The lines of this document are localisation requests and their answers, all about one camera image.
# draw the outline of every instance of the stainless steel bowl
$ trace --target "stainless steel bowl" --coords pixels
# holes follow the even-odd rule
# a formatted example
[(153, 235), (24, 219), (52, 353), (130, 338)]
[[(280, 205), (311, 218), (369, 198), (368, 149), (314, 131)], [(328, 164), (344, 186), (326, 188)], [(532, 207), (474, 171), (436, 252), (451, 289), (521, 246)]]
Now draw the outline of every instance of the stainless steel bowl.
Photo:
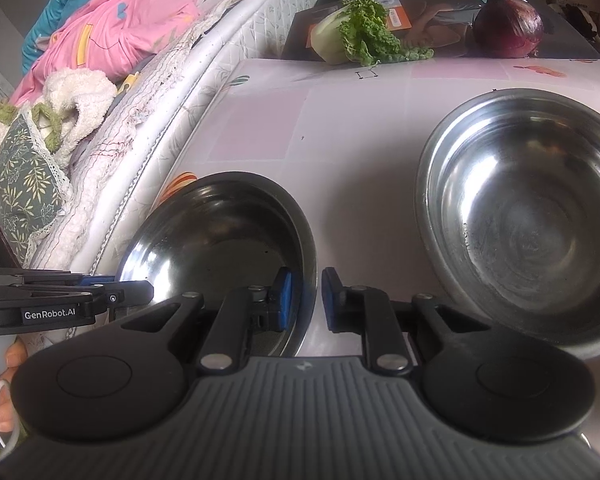
[(184, 187), (142, 224), (118, 268), (119, 280), (148, 280), (154, 303), (193, 290), (219, 307), (239, 286), (270, 285), (293, 272), (291, 327), (253, 339), (254, 354), (293, 355), (314, 311), (314, 240), (296, 201), (252, 173), (218, 173)]
[(424, 148), (420, 234), (458, 303), (577, 356), (600, 354), (600, 115), (566, 97), (493, 91)]

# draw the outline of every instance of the bowl rim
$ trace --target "bowl rim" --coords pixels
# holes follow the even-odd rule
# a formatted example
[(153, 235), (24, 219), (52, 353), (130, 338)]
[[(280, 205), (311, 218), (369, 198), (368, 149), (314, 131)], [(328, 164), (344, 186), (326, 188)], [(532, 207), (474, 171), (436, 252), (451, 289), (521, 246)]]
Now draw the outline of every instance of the bowl rim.
[[(584, 105), (574, 99), (561, 94), (539, 90), (533, 88), (508, 88), (502, 90), (493, 90), (485, 94), (478, 95), (465, 101), (458, 107), (449, 112), (433, 129), (427, 142), (424, 145), (420, 158), (418, 160), (418, 169), (416, 172), (416, 181), (414, 185), (414, 211), (416, 225), (420, 233), (420, 238), (429, 256), (429, 261), (433, 266), (436, 276), (440, 280), (442, 287), (449, 296), (462, 308), (469, 308), (474, 312), (487, 316), (487, 314), (465, 293), (460, 285), (456, 275), (451, 271), (446, 263), (445, 251), (439, 243), (438, 238), (432, 228), (432, 215), (429, 208), (429, 183), (431, 180), (431, 167), (438, 153), (440, 142), (451, 132), (453, 127), (460, 121), (475, 111), (492, 104), (515, 100), (519, 98), (539, 98), (542, 100), (551, 100), (564, 106), (572, 108), (577, 112), (587, 114), (592, 120), (600, 124), (600, 113), (593, 108)], [(589, 359), (600, 355), (600, 336), (595, 339), (583, 341), (570, 345), (558, 345), (559, 348), (570, 352), (580, 359)]]
[(230, 184), (232, 182), (247, 184), (248, 186), (264, 192), (267, 196), (275, 200), (280, 209), (285, 212), (290, 219), (296, 236), (298, 236), (303, 274), (300, 305), (294, 323), (288, 329), (288, 337), (282, 348), (279, 352), (271, 354), (274, 356), (295, 356), (304, 341), (314, 314), (315, 298), (318, 287), (317, 252), (311, 227), (298, 202), (296, 202), (291, 194), (280, 186), (280, 184), (277, 184), (265, 176), (246, 171), (225, 171), (203, 176), (179, 189), (167, 200), (162, 202), (156, 209), (151, 211), (151, 214), (142, 222), (142, 225), (130, 240), (125, 249), (125, 253), (120, 259), (116, 270), (116, 279), (120, 280), (125, 262), (132, 253), (134, 247), (138, 244), (140, 238), (144, 235), (152, 216), (155, 218), (160, 212), (170, 207), (171, 203), (200, 187), (206, 187), (212, 184)]

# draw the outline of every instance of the pink blanket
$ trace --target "pink blanket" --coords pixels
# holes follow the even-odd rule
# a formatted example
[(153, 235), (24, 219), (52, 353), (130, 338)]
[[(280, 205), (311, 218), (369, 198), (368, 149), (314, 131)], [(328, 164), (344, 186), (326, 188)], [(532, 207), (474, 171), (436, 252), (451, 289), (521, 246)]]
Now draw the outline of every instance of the pink blanket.
[(192, 0), (90, 0), (52, 35), (10, 102), (34, 101), (47, 76), (61, 68), (102, 70), (119, 81), (139, 61), (179, 37), (199, 15)]

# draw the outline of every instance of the mattress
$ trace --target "mattress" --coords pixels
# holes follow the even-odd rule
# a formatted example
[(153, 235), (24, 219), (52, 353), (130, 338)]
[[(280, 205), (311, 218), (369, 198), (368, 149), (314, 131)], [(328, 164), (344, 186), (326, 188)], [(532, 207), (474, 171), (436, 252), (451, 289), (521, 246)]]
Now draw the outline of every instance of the mattress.
[(74, 205), (42, 242), (33, 265), (115, 273), (228, 75), (243, 59), (279, 57), (293, 16), (316, 1), (205, 2), (203, 23), (149, 63), (81, 156), (72, 176)]

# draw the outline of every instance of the green floral pillow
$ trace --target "green floral pillow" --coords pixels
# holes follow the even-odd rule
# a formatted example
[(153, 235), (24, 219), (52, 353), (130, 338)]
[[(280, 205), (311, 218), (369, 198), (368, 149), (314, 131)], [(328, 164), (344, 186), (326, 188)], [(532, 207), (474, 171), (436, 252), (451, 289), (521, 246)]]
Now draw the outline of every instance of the green floral pillow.
[(70, 199), (69, 180), (23, 108), (0, 145), (0, 227), (24, 267)]

